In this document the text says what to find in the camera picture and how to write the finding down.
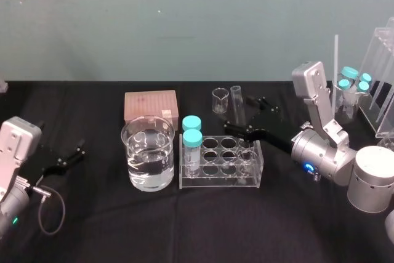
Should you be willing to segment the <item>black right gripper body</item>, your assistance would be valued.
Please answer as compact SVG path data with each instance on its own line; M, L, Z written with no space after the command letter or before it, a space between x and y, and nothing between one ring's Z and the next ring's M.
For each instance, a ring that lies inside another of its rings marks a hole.
M295 126L273 113L258 113L251 119L251 139L264 140L291 154Z

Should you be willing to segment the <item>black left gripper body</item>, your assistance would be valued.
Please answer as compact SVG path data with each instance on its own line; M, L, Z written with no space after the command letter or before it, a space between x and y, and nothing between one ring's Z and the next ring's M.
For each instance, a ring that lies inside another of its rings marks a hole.
M30 185L37 185L43 178L58 173L58 153L40 145L21 167L21 177Z

